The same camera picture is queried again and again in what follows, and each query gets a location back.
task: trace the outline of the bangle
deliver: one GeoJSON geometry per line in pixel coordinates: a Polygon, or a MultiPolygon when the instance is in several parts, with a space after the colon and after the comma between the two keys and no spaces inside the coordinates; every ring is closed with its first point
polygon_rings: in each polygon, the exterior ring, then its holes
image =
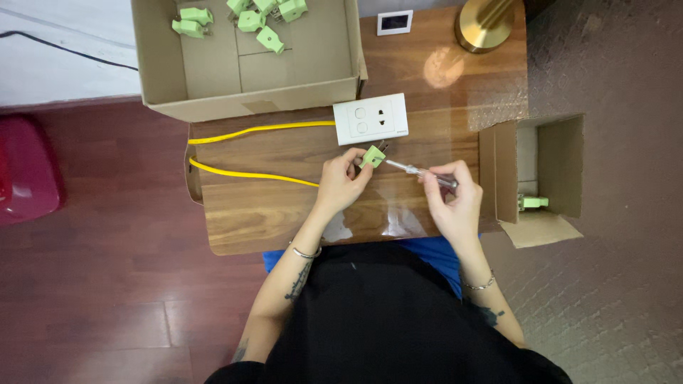
{"type": "Polygon", "coordinates": [[[294,248],[294,247],[292,247],[292,251],[294,253],[296,253],[297,255],[301,256],[302,258],[314,259],[314,258],[317,258],[318,256],[320,256],[320,253],[322,252],[322,245],[318,245],[318,250],[312,255],[307,255],[305,253],[301,253],[297,248],[294,248]]]}
{"type": "Polygon", "coordinates": [[[488,287],[490,287],[491,285],[493,285],[493,282],[495,282],[495,281],[496,281],[496,277],[495,277],[495,275],[493,275],[493,268],[491,268],[491,280],[489,280],[489,281],[488,281],[488,284],[486,284],[485,286],[473,287],[473,286],[467,284],[466,282],[462,282],[462,283],[463,283],[467,288],[470,288],[470,289],[485,289],[485,288],[488,288],[488,287]]]}

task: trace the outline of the red stool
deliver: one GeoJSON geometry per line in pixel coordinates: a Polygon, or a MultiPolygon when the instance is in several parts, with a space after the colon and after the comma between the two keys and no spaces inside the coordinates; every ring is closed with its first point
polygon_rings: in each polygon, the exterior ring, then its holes
{"type": "Polygon", "coordinates": [[[20,116],[0,118],[0,225],[56,211],[64,203],[63,190],[42,132],[20,116]]]}

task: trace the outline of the wooden table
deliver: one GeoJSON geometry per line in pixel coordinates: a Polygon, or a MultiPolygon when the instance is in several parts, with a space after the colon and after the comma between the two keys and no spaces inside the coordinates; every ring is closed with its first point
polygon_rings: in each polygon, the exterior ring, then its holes
{"type": "MultiPolygon", "coordinates": [[[[527,46],[522,4],[507,42],[484,55],[455,42],[458,7],[417,11],[408,34],[377,36],[376,18],[361,19],[369,80],[362,97],[405,93],[410,135],[389,140],[389,159],[419,167],[464,159],[479,177],[477,131],[527,115],[527,46]]],[[[332,107],[191,124],[191,137],[250,126],[334,120],[332,107]]],[[[367,148],[369,143],[357,144],[367,148]]],[[[245,135],[197,147],[200,162],[220,169],[320,180],[322,163],[339,147],[330,126],[245,135]]],[[[316,200],[317,189],[278,180],[232,178],[201,171],[209,243],[217,255],[284,249],[316,200]]],[[[480,230],[494,230],[484,219],[480,230]]],[[[365,192],[338,215],[324,242],[361,243],[436,236],[416,177],[381,165],[365,192]]]]}

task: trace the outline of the light green electrical plug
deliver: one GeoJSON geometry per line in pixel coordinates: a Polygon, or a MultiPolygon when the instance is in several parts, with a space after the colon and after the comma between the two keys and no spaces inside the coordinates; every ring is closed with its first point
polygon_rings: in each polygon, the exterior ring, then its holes
{"type": "Polygon", "coordinates": [[[201,24],[202,27],[207,23],[213,23],[213,15],[208,9],[183,8],[180,10],[180,18],[183,20],[196,21],[201,24]]]}
{"type": "Polygon", "coordinates": [[[367,152],[363,155],[363,162],[359,165],[361,169],[365,167],[365,164],[372,164],[373,167],[377,168],[378,165],[382,163],[382,160],[387,157],[386,154],[382,153],[376,146],[370,146],[367,152]]]}
{"type": "Polygon", "coordinates": [[[308,10],[306,0],[287,0],[280,4],[280,14],[287,23],[301,17],[303,12],[308,10]]]}
{"type": "Polygon", "coordinates": [[[232,15],[239,17],[243,11],[247,10],[250,0],[227,0],[227,6],[232,11],[232,15]]]}
{"type": "Polygon", "coordinates": [[[260,14],[256,11],[244,11],[240,15],[240,20],[237,22],[237,28],[242,32],[254,32],[256,29],[266,26],[266,14],[260,14]]]}
{"type": "Polygon", "coordinates": [[[269,26],[263,27],[261,32],[256,35],[256,40],[263,44],[269,51],[273,51],[276,54],[282,53],[285,50],[285,44],[280,42],[280,38],[277,37],[277,33],[273,31],[269,26]]]}
{"type": "Polygon", "coordinates": [[[542,206],[548,206],[547,197],[533,197],[521,195],[517,197],[517,202],[519,203],[519,210],[524,210],[526,208],[539,208],[542,206]]]}
{"type": "Polygon", "coordinates": [[[253,2],[256,4],[259,12],[263,14],[269,14],[277,5],[277,0],[253,0],[253,2]]]}
{"type": "Polygon", "coordinates": [[[173,27],[174,31],[178,33],[185,33],[187,36],[190,36],[191,38],[204,38],[204,28],[196,21],[173,20],[173,24],[171,24],[171,27],[173,27]]]}

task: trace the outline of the hand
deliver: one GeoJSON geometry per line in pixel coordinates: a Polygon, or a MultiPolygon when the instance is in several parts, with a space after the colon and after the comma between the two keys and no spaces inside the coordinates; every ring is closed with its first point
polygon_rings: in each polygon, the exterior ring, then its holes
{"type": "Polygon", "coordinates": [[[439,167],[431,167],[424,176],[423,185],[432,218],[441,234],[456,252],[476,249],[479,243],[479,207],[482,205],[482,188],[472,181],[467,164],[456,161],[439,167]],[[458,181],[455,200],[445,203],[434,174],[453,175],[458,181]]]}
{"type": "Polygon", "coordinates": [[[322,166],[322,177],[318,188],[318,199],[313,209],[332,219],[339,211],[344,210],[358,199],[372,177],[374,167],[368,163],[358,177],[354,165],[362,162],[367,150],[351,148],[346,153],[332,160],[325,161],[322,166]]]}

